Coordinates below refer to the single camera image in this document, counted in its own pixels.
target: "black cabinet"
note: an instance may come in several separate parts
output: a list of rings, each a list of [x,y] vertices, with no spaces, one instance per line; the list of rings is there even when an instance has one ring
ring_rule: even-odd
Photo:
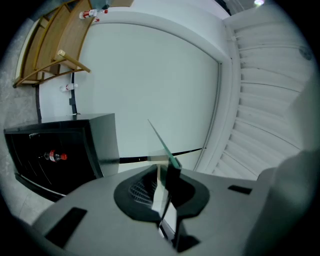
[[[82,184],[118,172],[114,114],[42,119],[4,130],[16,166],[16,179],[40,196],[56,201]],[[66,160],[44,158],[52,150]]]

